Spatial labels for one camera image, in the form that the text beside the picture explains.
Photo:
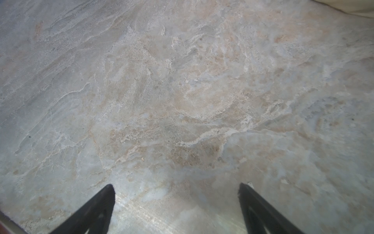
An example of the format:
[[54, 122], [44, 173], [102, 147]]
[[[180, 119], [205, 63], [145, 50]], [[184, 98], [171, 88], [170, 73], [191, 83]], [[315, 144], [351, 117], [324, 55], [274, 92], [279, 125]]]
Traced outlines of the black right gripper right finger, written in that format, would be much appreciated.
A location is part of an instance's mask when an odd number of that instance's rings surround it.
[[303, 234], [249, 185], [240, 184], [238, 198], [249, 234]]

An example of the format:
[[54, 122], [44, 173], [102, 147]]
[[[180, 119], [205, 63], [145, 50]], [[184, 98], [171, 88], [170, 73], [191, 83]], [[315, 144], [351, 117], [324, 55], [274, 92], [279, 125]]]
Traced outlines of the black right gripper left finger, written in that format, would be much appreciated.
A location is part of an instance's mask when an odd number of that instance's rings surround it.
[[106, 185], [51, 234], [106, 234], [115, 205], [115, 190]]

